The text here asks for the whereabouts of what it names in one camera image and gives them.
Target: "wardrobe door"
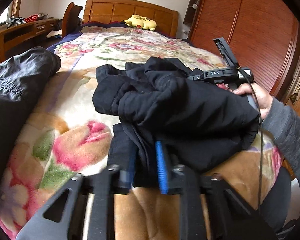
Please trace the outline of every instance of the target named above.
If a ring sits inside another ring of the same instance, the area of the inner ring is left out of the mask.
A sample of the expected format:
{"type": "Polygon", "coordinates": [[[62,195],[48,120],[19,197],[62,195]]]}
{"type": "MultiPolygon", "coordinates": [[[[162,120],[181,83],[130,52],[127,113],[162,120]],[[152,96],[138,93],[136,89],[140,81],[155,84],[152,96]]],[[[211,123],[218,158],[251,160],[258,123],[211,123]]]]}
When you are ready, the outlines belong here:
{"type": "Polygon", "coordinates": [[[299,42],[298,22],[282,0],[203,0],[194,28],[194,46],[218,54],[212,39],[224,37],[256,82],[282,94],[299,42]]]}

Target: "gray sweater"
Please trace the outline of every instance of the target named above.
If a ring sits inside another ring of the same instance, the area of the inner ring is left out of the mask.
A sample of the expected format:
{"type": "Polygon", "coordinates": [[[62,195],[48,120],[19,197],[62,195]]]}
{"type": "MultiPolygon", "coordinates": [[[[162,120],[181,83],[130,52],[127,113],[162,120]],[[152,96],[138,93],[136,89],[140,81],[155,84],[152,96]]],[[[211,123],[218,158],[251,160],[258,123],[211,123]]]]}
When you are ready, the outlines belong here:
{"type": "Polygon", "coordinates": [[[300,117],[275,98],[262,127],[274,136],[281,153],[288,160],[300,187],[300,117]]]}

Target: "red basket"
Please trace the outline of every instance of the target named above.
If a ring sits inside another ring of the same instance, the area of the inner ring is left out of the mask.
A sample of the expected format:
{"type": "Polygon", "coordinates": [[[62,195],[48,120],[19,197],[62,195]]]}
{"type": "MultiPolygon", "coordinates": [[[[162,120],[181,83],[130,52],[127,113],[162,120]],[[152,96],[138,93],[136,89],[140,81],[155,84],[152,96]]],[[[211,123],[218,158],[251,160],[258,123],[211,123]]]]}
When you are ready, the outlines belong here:
{"type": "Polygon", "coordinates": [[[25,21],[26,21],[27,23],[35,22],[35,21],[37,20],[37,18],[38,18],[38,15],[35,14],[35,15],[31,15],[30,17],[26,18],[25,21]]]}

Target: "black cable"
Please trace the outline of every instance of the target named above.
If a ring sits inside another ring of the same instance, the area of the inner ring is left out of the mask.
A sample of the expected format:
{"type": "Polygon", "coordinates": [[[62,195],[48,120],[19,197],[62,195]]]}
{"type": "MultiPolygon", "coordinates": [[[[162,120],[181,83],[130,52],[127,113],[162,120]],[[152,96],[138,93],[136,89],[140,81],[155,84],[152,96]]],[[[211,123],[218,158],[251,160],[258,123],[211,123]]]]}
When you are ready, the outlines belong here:
{"type": "Polygon", "coordinates": [[[261,145],[260,145],[260,173],[259,173],[259,191],[258,191],[258,211],[260,214],[260,205],[261,205],[261,190],[262,190],[262,166],[263,166],[263,130],[262,130],[262,119],[261,119],[261,110],[259,106],[259,102],[256,96],[256,93],[252,87],[251,82],[247,78],[247,73],[245,73],[241,68],[238,68],[238,71],[244,76],[244,78],[247,80],[248,84],[250,85],[250,88],[252,90],[252,93],[254,95],[257,108],[259,111],[259,126],[260,126],[260,135],[261,135],[261,145]]]}

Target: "bed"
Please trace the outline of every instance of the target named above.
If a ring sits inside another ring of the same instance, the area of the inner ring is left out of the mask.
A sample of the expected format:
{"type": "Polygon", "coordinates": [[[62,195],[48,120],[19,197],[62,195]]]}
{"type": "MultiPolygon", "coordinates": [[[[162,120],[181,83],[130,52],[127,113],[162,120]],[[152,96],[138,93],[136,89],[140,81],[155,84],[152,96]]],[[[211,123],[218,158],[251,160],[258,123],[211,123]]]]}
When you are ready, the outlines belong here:
{"type": "MultiPolygon", "coordinates": [[[[149,57],[176,57],[191,69],[225,67],[219,56],[171,38],[178,26],[176,11],[133,0],[87,0],[83,18],[82,26],[48,48],[60,57],[61,69],[47,83],[23,126],[2,177],[0,226],[11,239],[74,173],[91,175],[106,166],[112,126],[119,118],[93,107],[91,98],[98,85],[95,68],[111,64],[124,70],[126,62],[144,63],[149,57]],[[157,32],[118,23],[132,14],[157,21],[157,32]]],[[[282,163],[271,137],[264,135],[263,140],[262,199],[282,163]]],[[[257,208],[259,163],[260,134],[248,150],[208,174],[221,173],[257,208]]],[[[177,239],[178,197],[149,188],[116,195],[115,227],[120,240],[177,239]]]]}

